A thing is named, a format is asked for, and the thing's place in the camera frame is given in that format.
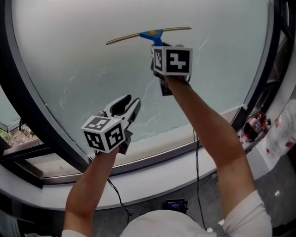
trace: white sleeve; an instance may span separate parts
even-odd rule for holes
[[[271,237],[271,218],[257,191],[240,202],[225,218],[224,231],[231,237]]]
[[[86,237],[83,234],[80,234],[76,231],[72,231],[72,230],[63,230],[62,232],[62,237]]]

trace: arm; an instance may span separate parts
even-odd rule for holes
[[[226,217],[255,190],[253,176],[242,145],[231,125],[189,86],[172,77],[165,79],[204,148],[214,159]]]
[[[109,154],[99,153],[74,184],[66,203],[64,230],[93,236],[93,214],[118,151],[117,147]]]

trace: bottle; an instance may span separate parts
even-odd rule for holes
[[[296,100],[290,100],[266,135],[266,152],[285,155],[296,143]]]

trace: dark floor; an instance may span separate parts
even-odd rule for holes
[[[200,181],[200,200],[206,227],[211,227],[218,235],[222,235],[223,230],[218,224],[223,219],[218,178],[213,176],[207,176]],[[256,185],[267,212],[271,216],[273,227],[286,224],[296,218],[296,174],[287,156],[283,156],[271,172],[256,180]],[[167,199],[189,200],[192,197],[188,203],[187,214],[202,225],[195,195],[196,190],[197,185],[194,183],[159,198],[130,205],[128,208],[134,209],[130,221],[147,212],[161,209],[162,203]],[[31,220],[33,220],[32,216],[35,216],[34,221],[37,222],[40,235],[61,234],[64,212],[45,211],[31,207],[22,207],[21,211],[23,217],[30,217]],[[126,224],[127,215],[123,208],[95,212],[94,233],[97,237],[117,237],[122,233]],[[293,230],[284,236],[296,236],[296,232]]]

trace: person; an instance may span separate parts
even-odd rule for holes
[[[271,237],[271,219],[256,191],[245,152],[235,130],[190,86],[170,76],[166,76],[165,80],[203,147],[216,164],[226,234],[232,237]],[[66,203],[62,237],[93,235],[93,214],[117,153],[118,148],[109,154],[97,155],[73,186]],[[214,237],[216,234],[202,229],[185,214],[158,210],[131,221],[121,236]]]

